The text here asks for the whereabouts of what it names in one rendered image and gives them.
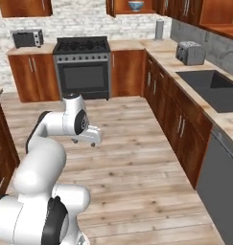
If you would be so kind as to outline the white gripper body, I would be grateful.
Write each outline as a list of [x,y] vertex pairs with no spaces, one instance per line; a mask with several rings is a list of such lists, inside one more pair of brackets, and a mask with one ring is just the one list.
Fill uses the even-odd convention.
[[103,133],[99,127],[89,125],[80,135],[73,136],[72,141],[73,139],[77,139],[79,142],[100,144],[103,140]]

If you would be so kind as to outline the blue and white bowl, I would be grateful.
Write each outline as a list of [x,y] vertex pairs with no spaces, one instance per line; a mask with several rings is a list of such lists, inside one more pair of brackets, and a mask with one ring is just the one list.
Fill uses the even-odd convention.
[[143,1],[129,1],[128,6],[132,11],[141,11],[144,6]]

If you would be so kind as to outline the black and steel range cooker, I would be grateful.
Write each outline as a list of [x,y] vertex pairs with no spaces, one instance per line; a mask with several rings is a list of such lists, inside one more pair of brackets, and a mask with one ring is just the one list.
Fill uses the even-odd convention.
[[59,37],[53,50],[60,96],[110,98],[110,47],[106,36]]

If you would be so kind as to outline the wooden base cupboard single door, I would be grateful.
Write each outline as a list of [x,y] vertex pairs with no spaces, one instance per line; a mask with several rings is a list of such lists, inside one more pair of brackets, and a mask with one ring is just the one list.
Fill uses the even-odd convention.
[[111,97],[140,96],[145,73],[145,51],[111,53]]

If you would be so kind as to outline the wooden island cupboard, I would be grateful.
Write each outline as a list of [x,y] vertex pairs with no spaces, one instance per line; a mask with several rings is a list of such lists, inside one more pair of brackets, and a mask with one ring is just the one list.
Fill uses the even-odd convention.
[[0,194],[4,194],[20,160],[0,103]]

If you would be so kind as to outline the wooden base cupboard with two doors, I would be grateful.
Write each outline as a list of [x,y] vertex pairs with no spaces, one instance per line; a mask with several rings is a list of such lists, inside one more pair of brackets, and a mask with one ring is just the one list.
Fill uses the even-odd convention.
[[53,56],[8,55],[21,102],[60,100]]

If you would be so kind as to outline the long wooden base cupboard run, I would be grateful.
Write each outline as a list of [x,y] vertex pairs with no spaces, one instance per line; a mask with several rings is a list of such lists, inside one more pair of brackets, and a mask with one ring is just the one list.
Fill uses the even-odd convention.
[[149,53],[146,53],[144,97],[195,188],[212,123]]

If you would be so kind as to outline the grey toaster oven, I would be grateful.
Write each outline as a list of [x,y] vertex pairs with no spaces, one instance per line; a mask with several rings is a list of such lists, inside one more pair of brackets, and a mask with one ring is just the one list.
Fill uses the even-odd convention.
[[16,48],[40,48],[44,43],[43,33],[41,29],[12,31],[12,39]]

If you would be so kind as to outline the grey cylinder canister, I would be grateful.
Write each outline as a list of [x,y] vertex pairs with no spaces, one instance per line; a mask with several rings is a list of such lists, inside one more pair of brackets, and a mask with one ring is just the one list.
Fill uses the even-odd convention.
[[163,30],[164,30],[164,21],[157,20],[155,25],[155,39],[162,40],[163,39]]

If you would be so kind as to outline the dark grey sink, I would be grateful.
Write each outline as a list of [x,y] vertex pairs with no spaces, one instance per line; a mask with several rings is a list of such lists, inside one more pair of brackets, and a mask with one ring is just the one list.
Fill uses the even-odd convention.
[[233,112],[233,81],[217,70],[177,72],[218,113]]

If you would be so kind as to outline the silver toaster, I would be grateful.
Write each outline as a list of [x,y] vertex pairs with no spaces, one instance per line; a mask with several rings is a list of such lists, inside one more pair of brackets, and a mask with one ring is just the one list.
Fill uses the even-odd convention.
[[202,65],[205,55],[204,48],[195,41],[180,41],[175,52],[175,58],[187,66]]

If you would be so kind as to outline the grey dishwasher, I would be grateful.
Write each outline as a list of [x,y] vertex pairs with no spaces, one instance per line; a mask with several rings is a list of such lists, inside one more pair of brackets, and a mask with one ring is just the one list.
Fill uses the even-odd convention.
[[233,142],[214,126],[197,192],[225,245],[233,245]]

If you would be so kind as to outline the open wooden wall cupboard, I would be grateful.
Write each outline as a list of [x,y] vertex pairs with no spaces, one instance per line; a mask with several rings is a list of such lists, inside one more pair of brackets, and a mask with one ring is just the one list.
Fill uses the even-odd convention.
[[[134,10],[130,2],[142,2],[143,6]],[[117,14],[156,13],[157,0],[105,0],[106,13],[112,17]]]

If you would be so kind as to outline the wooden wall cupboard closed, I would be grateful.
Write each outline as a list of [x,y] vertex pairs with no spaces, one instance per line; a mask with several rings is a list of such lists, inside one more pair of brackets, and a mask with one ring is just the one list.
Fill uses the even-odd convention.
[[53,14],[51,0],[0,0],[3,17],[43,17]]

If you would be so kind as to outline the wooden wall cupboard run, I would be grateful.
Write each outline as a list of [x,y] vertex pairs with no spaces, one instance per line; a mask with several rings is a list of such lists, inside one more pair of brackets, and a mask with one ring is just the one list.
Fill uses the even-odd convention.
[[152,0],[152,5],[160,15],[233,39],[233,0]]

